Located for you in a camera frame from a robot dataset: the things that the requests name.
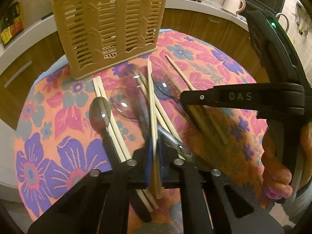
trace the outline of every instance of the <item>faucet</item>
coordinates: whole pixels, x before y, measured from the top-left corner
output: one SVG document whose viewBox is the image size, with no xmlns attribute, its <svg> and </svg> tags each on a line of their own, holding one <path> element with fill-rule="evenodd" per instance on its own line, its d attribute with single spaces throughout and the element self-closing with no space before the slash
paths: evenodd
<svg viewBox="0 0 312 234">
<path fill-rule="evenodd" d="M 285 14 L 283 14 L 283 13 L 277 13 L 276 14 L 276 18 L 277 18 L 277 20 L 280 18 L 280 16 L 284 16 L 285 18 L 286 18 L 286 21 L 287 21 L 287 27 L 286 27 L 286 30 L 285 30 L 285 32 L 287 33 L 288 32 L 288 30 L 289 30 L 289 21 L 288 21 L 288 18 L 287 18 L 287 16 L 285 15 Z"/>
</svg>

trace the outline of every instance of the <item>sleeve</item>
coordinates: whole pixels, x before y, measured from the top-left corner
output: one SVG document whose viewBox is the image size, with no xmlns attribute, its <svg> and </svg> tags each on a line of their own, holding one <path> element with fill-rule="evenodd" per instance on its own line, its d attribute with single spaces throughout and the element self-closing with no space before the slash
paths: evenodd
<svg viewBox="0 0 312 234">
<path fill-rule="evenodd" d="M 297 192 L 293 202 L 282 204 L 289 220 L 297 224 L 312 201 L 312 178 L 309 183 Z"/>
</svg>

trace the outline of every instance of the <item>woven basket pattern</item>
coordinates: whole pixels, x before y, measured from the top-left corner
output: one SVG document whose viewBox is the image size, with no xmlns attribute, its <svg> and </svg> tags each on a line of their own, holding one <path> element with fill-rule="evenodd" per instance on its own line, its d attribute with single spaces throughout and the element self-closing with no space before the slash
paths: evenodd
<svg viewBox="0 0 312 234">
<path fill-rule="evenodd" d="M 76 80 L 156 50 L 166 0 L 52 0 Z"/>
</svg>

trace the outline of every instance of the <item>table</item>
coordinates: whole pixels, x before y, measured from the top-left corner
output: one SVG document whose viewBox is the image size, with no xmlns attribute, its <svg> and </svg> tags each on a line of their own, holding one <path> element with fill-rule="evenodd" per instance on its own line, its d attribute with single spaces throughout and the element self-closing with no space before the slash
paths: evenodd
<svg viewBox="0 0 312 234">
<path fill-rule="evenodd" d="M 29 92 L 19 119 L 15 139 L 18 188 L 31 218 L 36 220 L 68 189 L 93 168 L 110 170 L 110 164 L 99 134 L 91 127 L 89 106 L 96 96 L 92 78 L 101 76 L 108 97 L 117 87 L 126 87 L 135 66 L 146 73 L 149 57 L 153 70 L 171 73 L 180 87 L 186 85 L 165 58 L 168 54 L 198 90 L 214 85 L 255 83 L 250 74 L 228 55 L 203 42 L 176 31 L 161 32 L 158 50 L 132 61 L 101 71 L 81 81 L 71 78 L 69 65 L 48 75 Z M 262 137 L 265 120 L 256 119 L 256 112 L 231 108 L 209 108 L 228 138 L 228 145 L 220 149 L 224 158 L 202 150 L 205 139 L 194 125 L 180 114 L 176 104 L 162 98 L 161 104 L 175 125 L 183 142 L 212 161 L 244 187 L 261 203 L 263 165 Z M 140 148 L 144 141 L 135 121 L 113 112 L 129 150 Z M 151 215 L 151 223 L 141 223 L 130 208 L 128 233 L 182 233 L 182 212 L 179 191 L 164 190 L 164 197 L 156 200 L 158 210 Z"/>
</svg>

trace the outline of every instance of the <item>white kettle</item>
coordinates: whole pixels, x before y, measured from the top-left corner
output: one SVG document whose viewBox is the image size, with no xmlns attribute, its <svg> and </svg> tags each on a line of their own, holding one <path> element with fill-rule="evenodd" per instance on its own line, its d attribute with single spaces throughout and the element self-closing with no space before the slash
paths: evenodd
<svg viewBox="0 0 312 234">
<path fill-rule="evenodd" d="M 246 8 L 245 0 L 224 0 L 222 9 L 236 15 Z"/>
</svg>

